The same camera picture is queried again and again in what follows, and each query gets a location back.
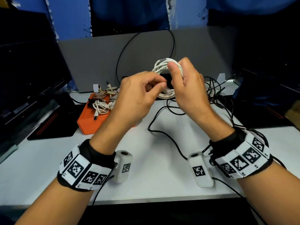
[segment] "qr code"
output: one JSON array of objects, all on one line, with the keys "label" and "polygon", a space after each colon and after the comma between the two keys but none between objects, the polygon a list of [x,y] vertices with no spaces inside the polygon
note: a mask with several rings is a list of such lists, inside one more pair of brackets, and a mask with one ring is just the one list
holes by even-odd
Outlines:
[{"label": "qr code", "polygon": [[261,155],[252,147],[245,151],[245,153],[243,153],[243,156],[252,164],[255,163],[261,157]]},{"label": "qr code", "polygon": [[130,168],[130,163],[124,164],[122,173],[128,172]]},{"label": "qr code", "polygon": [[261,152],[263,152],[265,145],[261,143],[256,137],[254,137],[252,144]]},{"label": "qr code", "polygon": [[227,174],[236,173],[236,171],[228,163],[223,163],[220,166],[226,171]]},{"label": "qr code", "polygon": [[98,176],[98,173],[89,171],[86,176],[83,178],[82,182],[91,184]]},{"label": "qr code", "polygon": [[194,171],[196,177],[205,175],[205,172],[204,172],[202,166],[195,166],[195,167],[193,167],[193,171]]},{"label": "qr code", "polygon": [[68,172],[74,177],[77,178],[78,175],[83,171],[83,166],[79,162],[74,161],[73,164],[69,167]]},{"label": "qr code", "polygon": [[240,155],[235,157],[233,160],[230,161],[230,163],[238,169],[238,171],[243,170],[245,167],[249,166],[249,163],[247,163]]},{"label": "qr code", "polygon": [[93,185],[102,185],[107,175],[99,175]]},{"label": "qr code", "polygon": [[66,166],[68,164],[68,162],[70,162],[70,160],[73,159],[73,153],[72,151],[66,156],[66,158],[64,158],[64,166]]}]

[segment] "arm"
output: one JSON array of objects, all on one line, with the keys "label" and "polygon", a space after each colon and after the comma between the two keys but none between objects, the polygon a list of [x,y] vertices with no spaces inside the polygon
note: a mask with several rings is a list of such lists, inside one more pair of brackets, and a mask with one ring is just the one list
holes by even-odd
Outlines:
[{"label": "arm", "polygon": [[[166,80],[154,72],[142,72],[122,80],[110,116],[90,140],[96,151],[112,155],[126,132],[149,112]],[[55,178],[17,221],[16,225],[77,224],[93,191],[78,192],[61,186]]]},{"label": "arm", "polygon": [[[210,107],[204,79],[188,58],[177,65],[169,62],[172,85],[179,107],[215,142],[234,129]],[[273,162],[266,170],[237,180],[251,204],[268,224],[298,224],[300,221],[300,180]]]}]

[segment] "white table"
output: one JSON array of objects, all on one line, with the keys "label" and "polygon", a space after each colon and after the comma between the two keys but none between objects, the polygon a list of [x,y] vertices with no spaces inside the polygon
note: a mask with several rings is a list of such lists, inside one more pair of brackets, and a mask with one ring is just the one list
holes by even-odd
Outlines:
[{"label": "white table", "polygon": [[[227,82],[224,86],[224,95],[232,94],[237,88],[232,82]],[[71,96],[84,102],[89,94],[72,93]],[[147,131],[154,115],[165,104],[166,101],[156,101],[143,121],[130,129],[119,143],[116,150],[124,149],[133,155],[129,178],[119,185],[109,181],[99,193],[96,204],[237,197],[227,186],[217,181],[212,188],[198,187],[189,164],[180,156],[173,142],[163,134]],[[224,110],[216,106],[213,108],[223,119],[230,122]],[[168,133],[186,157],[192,152],[203,150],[209,141],[208,136],[188,116],[177,116],[167,109],[162,110],[151,129]],[[291,173],[300,177],[298,130],[294,127],[279,127],[260,131],[267,137],[271,153],[279,158]],[[62,159],[74,145],[88,138],[91,138],[91,135],[83,135],[80,129],[77,129],[72,137],[23,140],[19,149],[0,165],[0,205],[27,207],[32,204],[56,177]],[[226,178],[216,167],[211,169],[214,177],[227,182],[242,193],[235,180]]]}]

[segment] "gray panel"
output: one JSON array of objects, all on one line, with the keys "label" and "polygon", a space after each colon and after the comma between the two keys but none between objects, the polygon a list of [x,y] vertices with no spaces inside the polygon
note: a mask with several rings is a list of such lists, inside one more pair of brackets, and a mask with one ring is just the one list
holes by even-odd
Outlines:
[{"label": "gray panel", "polygon": [[[176,45],[173,59],[189,57],[203,75],[231,76],[236,30],[209,26],[173,31]],[[92,91],[93,84],[118,86],[115,67],[120,52],[134,34],[59,41],[58,44],[80,92]],[[168,58],[173,40],[168,31],[145,32],[128,45],[119,62],[118,76],[151,71],[157,60]]]}]

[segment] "orange box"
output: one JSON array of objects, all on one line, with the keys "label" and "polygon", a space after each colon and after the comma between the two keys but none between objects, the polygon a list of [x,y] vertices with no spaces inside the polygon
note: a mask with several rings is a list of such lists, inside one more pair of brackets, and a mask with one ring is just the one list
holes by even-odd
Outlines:
[{"label": "orange box", "polygon": [[[107,95],[104,99],[108,101],[109,97],[110,96]],[[110,112],[111,111],[109,111],[107,114],[99,115],[97,117],[97,120],[94,120],[95,109],[89,107],[88,103],[86,103],[80,117],[77,120],[77,124],[79,125],[79,128],[84,135],[94,134],[102,125],[102,123],[107,119]]]}]

